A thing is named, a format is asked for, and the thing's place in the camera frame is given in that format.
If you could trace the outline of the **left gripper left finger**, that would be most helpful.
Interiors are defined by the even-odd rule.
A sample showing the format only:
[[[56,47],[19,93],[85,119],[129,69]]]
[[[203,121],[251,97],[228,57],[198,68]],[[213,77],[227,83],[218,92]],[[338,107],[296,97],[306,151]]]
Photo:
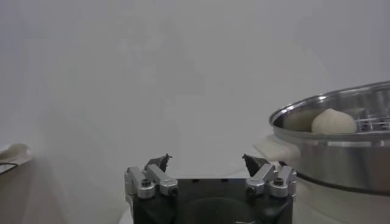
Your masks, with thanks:
[[[124,173],[126,199],[133,196],[150,199],[156,196],[157,191],[164,196],[175,197],[179,191],[179,181],[165,173],[170,159],[171,156],[166,154],[150,159],[142,169],[128,167]]]

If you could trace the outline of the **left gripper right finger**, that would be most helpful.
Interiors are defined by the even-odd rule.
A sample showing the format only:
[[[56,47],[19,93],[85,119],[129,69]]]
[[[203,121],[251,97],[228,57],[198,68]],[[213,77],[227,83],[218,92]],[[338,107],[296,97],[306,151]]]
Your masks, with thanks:
[[[250,196],[268,194],[277,198],[296,197],[297,172],[290,166],[276,168],[265,158],[243,155],[249,172],[246,179],[246,192]]]

